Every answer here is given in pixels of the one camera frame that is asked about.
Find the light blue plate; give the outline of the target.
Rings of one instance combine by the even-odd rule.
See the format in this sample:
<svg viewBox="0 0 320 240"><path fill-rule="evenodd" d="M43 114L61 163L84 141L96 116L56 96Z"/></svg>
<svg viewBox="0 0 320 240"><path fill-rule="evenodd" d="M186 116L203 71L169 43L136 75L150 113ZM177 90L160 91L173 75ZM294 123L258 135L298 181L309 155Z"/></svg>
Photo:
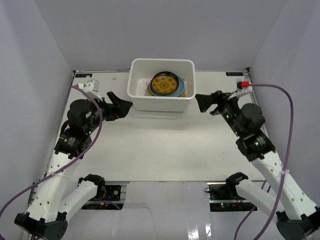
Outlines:
<svg viewBox="0 0 320 240"><path fill-rule="evenodd" d="M183 79L172 72L159 72L149 82L155 97L180 97L184 91Z"/></svg>

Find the rectangular woven bamboo plate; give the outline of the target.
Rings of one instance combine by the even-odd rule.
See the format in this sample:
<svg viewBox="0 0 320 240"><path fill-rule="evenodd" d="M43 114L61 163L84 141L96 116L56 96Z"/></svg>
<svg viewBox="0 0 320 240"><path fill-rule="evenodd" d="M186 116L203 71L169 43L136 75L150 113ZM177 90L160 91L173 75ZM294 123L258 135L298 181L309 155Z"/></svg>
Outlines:
<svg viewBox="0 0 320 240"><path fill-rule="evenodd" d="M180 95L182 98L188 97L188 83L187 81L183 78L183 83L184 83L184 90L183 93Z"/></svg>

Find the round woven bamboo plate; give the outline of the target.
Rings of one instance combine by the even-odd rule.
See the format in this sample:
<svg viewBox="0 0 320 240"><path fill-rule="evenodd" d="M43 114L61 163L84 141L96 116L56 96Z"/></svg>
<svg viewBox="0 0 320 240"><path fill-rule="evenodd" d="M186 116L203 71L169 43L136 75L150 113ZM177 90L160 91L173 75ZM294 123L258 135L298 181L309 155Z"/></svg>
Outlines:
<svg viewBox="0 0 320 240"><path fill-rule="evenodd" d="M146 86L146 96L149 96L149 97L153 97L153 93L151 92L151 89L150 89L150 84L147 84Z"/></svg>

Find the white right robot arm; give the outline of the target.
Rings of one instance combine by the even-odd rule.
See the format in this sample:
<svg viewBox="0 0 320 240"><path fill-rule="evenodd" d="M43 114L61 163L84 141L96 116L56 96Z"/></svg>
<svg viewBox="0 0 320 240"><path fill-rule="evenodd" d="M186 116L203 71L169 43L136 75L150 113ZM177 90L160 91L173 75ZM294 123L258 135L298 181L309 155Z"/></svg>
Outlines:
<svg viewBox="0 0 320 240"><path fill-rule="evenodd" d="M268 195L255 186L242 172L225 180L226 195L252 202L258 209L272 217L277 229L286 240L303 240L320 228L320 208L284 170L276 148L261 127L265 118L261 108L254 103L238 106L238 98L230 92L216 91L209 95L196 94L199 110L204 113L211 105L217 107L212 116L221 115L237 136L236 145L242 155L263 175L277 197Z"/></svg>

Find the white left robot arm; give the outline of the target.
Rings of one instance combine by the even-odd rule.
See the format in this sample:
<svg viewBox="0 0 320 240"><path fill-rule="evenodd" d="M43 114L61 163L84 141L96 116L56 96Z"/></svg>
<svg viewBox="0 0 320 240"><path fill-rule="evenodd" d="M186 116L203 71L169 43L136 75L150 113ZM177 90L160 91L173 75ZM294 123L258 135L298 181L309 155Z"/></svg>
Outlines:
<svg viewBox="0 0 320 240"><path fill-rule="evenodd" d="M14 223L25 232L44 240L60 240L67 231L69 220L87 201L97 201L105 196L105 179L88 174L79 180L79 186L69 196L63 198L84 153L96 141L91 134L99 132L103 122L126 117L133 105L111 91L107 96L110 103L104 98L91 97L70 104L46 180L41 183L27 210L18 213L14 219Z"/></svg>

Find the white plastic bin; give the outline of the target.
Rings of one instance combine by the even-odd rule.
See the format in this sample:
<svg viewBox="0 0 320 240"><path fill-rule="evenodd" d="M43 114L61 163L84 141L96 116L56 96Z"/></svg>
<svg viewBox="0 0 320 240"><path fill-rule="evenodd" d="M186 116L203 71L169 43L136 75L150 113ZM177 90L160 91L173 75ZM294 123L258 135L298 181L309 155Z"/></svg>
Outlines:
<svg viewBox="0 0 320 240"><path fill-rule="evenodd" d="M187 81L187 97L147 96L146 87L154 75L167 71ZM196 73L188 59L136 58L132 61L127 94L138 111L184 112L196 95Z"/></svg>

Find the white paper sheet front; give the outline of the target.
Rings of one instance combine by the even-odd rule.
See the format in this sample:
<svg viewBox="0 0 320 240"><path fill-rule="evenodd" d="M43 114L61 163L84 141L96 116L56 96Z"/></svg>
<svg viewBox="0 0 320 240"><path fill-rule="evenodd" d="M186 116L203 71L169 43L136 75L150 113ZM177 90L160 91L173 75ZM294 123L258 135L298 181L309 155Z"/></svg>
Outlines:
<svg viewBox="0 0 320 240"><path fill-rule="evenodd" d="M131 182L124 203L89 205L69 221L65 240L251 240L260 210L212 212L204 182Z"/></svg>

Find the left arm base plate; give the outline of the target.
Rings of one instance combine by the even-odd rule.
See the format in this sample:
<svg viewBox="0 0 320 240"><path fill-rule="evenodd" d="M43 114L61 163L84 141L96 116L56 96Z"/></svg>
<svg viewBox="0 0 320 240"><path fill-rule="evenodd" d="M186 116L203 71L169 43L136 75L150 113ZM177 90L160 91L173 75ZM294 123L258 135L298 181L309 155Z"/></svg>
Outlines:
<svg viewBox="0 0 320 240"><path fill-rule="evenodd" d="M84 205L89 204L106 204L111 201L119 201L121 199L122 186L121 185L103 185L97 187L97 192L93 198L91 198Z"/></svg>

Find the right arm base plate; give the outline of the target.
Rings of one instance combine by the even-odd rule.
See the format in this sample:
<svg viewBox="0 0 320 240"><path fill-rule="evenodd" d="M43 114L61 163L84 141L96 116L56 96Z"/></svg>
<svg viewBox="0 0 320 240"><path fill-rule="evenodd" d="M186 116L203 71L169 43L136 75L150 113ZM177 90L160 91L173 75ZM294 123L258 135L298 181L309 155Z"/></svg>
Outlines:
<svg viewBox="0 0 320 240"><path fill-rule="evenodd" d="M253 208L251 202L230 190L226 183L209 184L204 191L209 194L211 212L248 212Z"/></svg>

